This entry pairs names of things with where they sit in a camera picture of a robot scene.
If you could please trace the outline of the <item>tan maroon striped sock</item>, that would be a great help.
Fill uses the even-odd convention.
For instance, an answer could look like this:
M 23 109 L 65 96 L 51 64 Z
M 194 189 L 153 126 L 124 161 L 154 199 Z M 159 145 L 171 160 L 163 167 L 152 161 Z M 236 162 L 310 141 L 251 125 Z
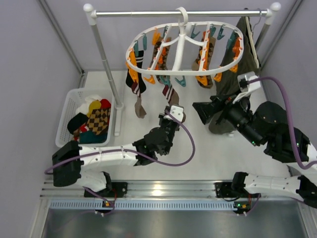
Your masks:
M 178 93 L 175 91 L 175 89 L 173 88 L 172 85 L 168 86 L 168 85 L 165 85 L 164 88 L 163 88 L 163 91 L 162 91 L 163 95 L 165 96 L 167 102 L 168 102 L 168 106 L 164 109 L 164 113 L 166 110 L 168 110 L 168 112 L 170 114 L 172 114 L 170 112 L 170 108 L 172 106 L 176 106 L 178 108 L 181 108 L 182 109 L 182 116 L 183 118 L 180 120 L 181 122 L 184 122 L 186 120 L 186 114 L 184 112 L 184 107 L 179 105 L 179 96 L 178 96 Z M 179 115 L 174 115 L 172 114 L 173 117 L 175 117 L 176 119 L 180 119 L 180 116 Z

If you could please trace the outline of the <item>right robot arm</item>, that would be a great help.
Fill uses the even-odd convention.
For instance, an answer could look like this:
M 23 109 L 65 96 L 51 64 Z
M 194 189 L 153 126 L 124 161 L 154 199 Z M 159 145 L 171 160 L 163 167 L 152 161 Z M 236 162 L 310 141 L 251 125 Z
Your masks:
M 193 107 L 203 124 L 211 122 L 217 113 L 216 124 L 228 122 L 253 146 L 266 145 L 264 153 L 300 172 L 299 176 L 276 178 L 247 172 L 236 172 L 231 191 L 235 195 L 270 194 L 290 197 L 316 208 L 317 167 L 301 169 L 295 159 L 286 111 L 276 103 L 261 103 L 251 110 L 248 97 L 235 102 L 233 97 L 212 96 L 210 102 L 194 102 Z

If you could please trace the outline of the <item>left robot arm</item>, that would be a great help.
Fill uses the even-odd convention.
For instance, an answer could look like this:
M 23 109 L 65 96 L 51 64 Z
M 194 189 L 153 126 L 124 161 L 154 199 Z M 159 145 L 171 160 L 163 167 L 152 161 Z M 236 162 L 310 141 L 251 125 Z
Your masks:
M 142 139 L 117 147 L 87 147 L 70 141 L 52 156 L 55 187 L 78 185 L 93 192 L 110 191 L 107 166 L 145 166 L 167 155 L 179 124 L 168 115 L 159 116 L 159 126 Z

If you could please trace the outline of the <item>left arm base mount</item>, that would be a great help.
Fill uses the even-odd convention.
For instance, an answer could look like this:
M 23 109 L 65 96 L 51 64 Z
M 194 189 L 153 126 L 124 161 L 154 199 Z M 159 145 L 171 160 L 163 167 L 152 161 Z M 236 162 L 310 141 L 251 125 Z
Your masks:
M 117 198 L 123 198 L 128 191 L 127 182 L 112 182 L 111 188 L 105 188 L 101 191 L 96 192 L 97 195 L 105 198 L 114 198 L 115 195 Z

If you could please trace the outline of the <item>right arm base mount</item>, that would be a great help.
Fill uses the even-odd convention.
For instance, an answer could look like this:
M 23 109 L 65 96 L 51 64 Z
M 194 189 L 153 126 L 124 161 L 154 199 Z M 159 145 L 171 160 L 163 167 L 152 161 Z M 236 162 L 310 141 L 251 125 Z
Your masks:
M 221 181 L 214 184 L 217 198 L 236 198 L 236 194 L 231 188 L 231 181 Z

